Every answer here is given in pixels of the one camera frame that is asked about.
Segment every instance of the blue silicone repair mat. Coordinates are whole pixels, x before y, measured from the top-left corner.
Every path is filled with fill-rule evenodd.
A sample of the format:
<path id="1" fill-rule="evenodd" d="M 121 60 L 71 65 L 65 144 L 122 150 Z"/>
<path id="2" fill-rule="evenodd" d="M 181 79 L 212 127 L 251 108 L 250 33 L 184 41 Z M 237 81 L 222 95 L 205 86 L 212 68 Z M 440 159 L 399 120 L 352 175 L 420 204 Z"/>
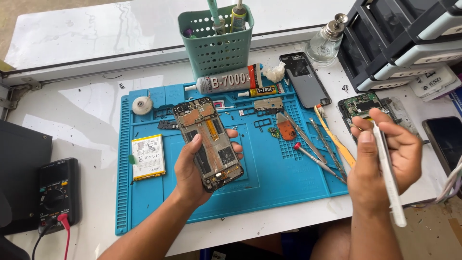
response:
<path id="1" fill-rule="evenodd" d="M 173 191 L 176 185 L 173 167 L 181 148 L 184 146 L 184 141 L 180 130 L 163 130 L 158 129 L 157 126 L 160 120 L 175 121 L 170 109 L 174 105 L 187 101 L 189 97 L 194 99 L 202 97 L 197 91 L 184 91 L 184 87 L 193 84 L 135 90 L 131 91 L 128 96 L 122 97 L 116 235 L 122 235 L 138 225 L 158 208 Z M 243 146 L 244 158 L 241 163 L 244 168 L 244 175 L 215 191 L 210 200 L 192 214 L 188 223 L 348 193 L 345 184 L 323 171 L 306 155 L 293 149 L 296 142 L 301 142 L 302 147 L 312 153 L 300 135 L 297 134 L 297 137 L 292 141 L 284 141 L 282 138 L 278 139 L 271 136 L 267 129 L 268 127 L 276 127 L 276 115 L 239 116 L 238 110 L 253 108 L 254 100 L 283 97 L 284 109 L 325 156 L 328 166 L 340 176 L 309 121 L 309 118 L 314 118 L 319 123 L 316 114 L 312 109 L 306 110 L 300 106 L 291 85 L 287 86 L 284 81 L 282 84 L 286 90 L 285 93 L 266 97 L 237 98 L 237 93 L 243 91 L 210 95 L 212 100 L 224 100 L 225 106 L 235 106 L 235 108 L 221 110 L 219 114 L 221 114 L 220 118 L 226 128 L 237 127 L 239 137 L 232 139 L 232 141 L 237 141 Z M 273 85 L 273 83 L 263 79 L 263 86 L 269 85 Z M 147 96 L 148 91 L 154 102 L 153 110 L 144 116 L 135 115 L 131 110 L 133 101 L 137 97 Z M 261 127 L 261 130 L 254 126 L 254 121 L 266 118 L 271 119 L 271 125 Z M 335 145 L 320 123 L 319 127 L 340 161 Z M 163 137 L 166 174 L 132 183 L 132 165 L 128 162 L 128 155 L 131 153 L 131 141 L 157 134 L 162 134 Z"/>

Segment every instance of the tool holder basket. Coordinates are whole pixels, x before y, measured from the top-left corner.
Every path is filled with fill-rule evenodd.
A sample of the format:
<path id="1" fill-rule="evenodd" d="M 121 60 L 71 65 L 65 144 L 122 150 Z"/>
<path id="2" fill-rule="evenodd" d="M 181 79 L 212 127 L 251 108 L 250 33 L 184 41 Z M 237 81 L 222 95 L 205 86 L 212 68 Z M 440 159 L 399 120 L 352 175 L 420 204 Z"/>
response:
<path id="1" fill-rule="evenodd" d="M 246 30 L 229 33 L 231 11 L 235 5 L 218 9 L 225 19 L 226 34 L 215 35 L 210 10 L 183 12 L 178 16 L 180 34 L 193 69 L 194 79 L 214 75 L 248 65 L 254 18 L 247 5 Z M 191 28 L 197 38 L 186 38 L 183 32 Z"/>

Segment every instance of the b-7000 glue tube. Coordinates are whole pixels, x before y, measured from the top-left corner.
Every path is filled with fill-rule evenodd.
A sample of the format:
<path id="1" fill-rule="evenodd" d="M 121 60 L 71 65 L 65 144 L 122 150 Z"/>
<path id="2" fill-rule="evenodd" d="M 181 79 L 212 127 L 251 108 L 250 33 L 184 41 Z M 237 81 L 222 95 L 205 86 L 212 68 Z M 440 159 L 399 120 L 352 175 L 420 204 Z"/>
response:
<path id="1" fill-rule="evenodd" d="M 253 97 L 274 95 L 274 94 L 279 94 L 279 93 L 284 93 L 284 88 L 282 87 L 281 83 L 278 83 L 277 85 L 267 86 L 267 87 L 259 87 L 255 89 L 250 89 L 247 92 L 237 94 L 237 96 L 253 98 Z"/>
<path id="2" fill-rule="evenodd" d="M 202 95 L 242 89 L 254 89 L 261 84 L 261 65 L 259 63 L 245 68 L 235 69 L 222 74 L 200 77 L 195 85 L 184 90 L 196 90 Z"/>

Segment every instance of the white table surface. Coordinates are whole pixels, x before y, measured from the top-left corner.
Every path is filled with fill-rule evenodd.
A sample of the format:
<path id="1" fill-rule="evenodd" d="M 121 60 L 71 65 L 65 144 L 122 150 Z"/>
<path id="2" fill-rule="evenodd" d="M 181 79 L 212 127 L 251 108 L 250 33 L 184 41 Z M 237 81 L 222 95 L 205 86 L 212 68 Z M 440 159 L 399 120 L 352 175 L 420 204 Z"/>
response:
<path id="1" fill-rule="evenodd" d="M 217 0 L 218 7 L 236 3 Z M 348 13 L 354 1 L 244 3 L 255 19 L 253 34 L 260 34 L 326 24 L 335 14 Z M 5 61 L 30 69 L 183 45 L 178 15 L 206 9 L 206 0 L 135 0 L 20 15 Z"/>
<path id="2" fill-rule="evenodd" d="M 296 52 L 293 46 L 253 51 L 249 64 L 262 62 L 273 67 L 278 65 L 280 55 L 292 52 Z M 343 85 L 350 83 L 338 61 L 317 73 L 332 99 L 332 104 L 324 107 L 329 127 L 356 156 L 356 145 L 336 105 L 356 94 L 352 88 L 348 92 L 342 90 Z M 45 85 L 42 90 L 27 93 L 8 118 L 9 122 L 52 135 L 52 160 L 75 157 L 80 162 L 83 217 L 71 227 L 70 260 L 97 258 L 118 238 L 114 230 L 121 96 L 134 89 L 187 83 L 193 78 L 188 62 L 106 77 L 119 75 L 122 76 L 113 80 L 98 75 Z M 377 94 L 381 98 L 399 97 L 424 139 L 423 120 L 460 117 L 448 98 L 423 102 L 408 87 Z M 348 172 L 348 164 L 343 162 L 343 165 Z M 446 175 L 430 144 L 423 148 L 422 169 L 422 177 L 401 196 L 403 204 L 434 198 L 440 193 Z M 183 228 L 168 255 L 345 218 L 352 211 L 350 197 L 344 195 L 226 217 L 223 221 L 191 223 Z M 30 231 L 7 238 L 31 253 L 38 233 Z M 64 231 L 44 236 L 36 252 L 37 259 L 60 259 L 65 240 Z"/>

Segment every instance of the digital multimeter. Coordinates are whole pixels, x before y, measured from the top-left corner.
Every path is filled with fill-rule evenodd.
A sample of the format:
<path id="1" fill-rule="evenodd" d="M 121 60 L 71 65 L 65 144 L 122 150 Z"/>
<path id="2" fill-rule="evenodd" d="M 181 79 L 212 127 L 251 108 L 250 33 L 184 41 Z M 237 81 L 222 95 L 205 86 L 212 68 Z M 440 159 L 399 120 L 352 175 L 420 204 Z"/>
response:
<path id="1" fill-rule="evenodd" d="M 61 222 L 57 221 L 60 214 L 67 213 L 67 220 L 71 226 L 79 222 L 78 173 L 79 161 L 75 158 L 54 161 L 39 169 L 39 233 L 46 223 L 53 219 L 55 224 L 47 230 L 47 234 L 64 229 Z"/>

